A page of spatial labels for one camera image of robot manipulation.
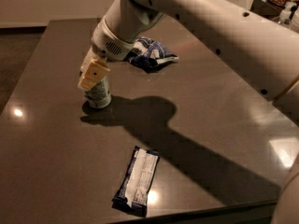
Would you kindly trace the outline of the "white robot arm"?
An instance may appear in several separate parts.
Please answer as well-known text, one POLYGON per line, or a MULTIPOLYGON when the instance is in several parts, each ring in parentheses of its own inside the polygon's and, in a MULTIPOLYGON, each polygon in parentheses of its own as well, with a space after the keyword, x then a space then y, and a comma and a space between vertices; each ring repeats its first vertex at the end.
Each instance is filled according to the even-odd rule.
POLYGON ((96 26, 78 86, 88 91, 162 16, 177 20, 299 124, 299 35, 226 0, 115 0, 96 26))

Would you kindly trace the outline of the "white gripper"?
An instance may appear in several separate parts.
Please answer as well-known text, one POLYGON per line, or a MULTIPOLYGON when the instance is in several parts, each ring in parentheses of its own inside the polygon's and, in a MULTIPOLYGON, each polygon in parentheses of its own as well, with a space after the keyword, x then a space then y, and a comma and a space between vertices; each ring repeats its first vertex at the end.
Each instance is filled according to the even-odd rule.
POLYGON ((91 46, 80 67, 78 87, 90 91, 109 72, 105 60, 122 61, 132 49, 137 29, 124 21, 111 21, 105 16, 97 24, 91 38, 91 46))

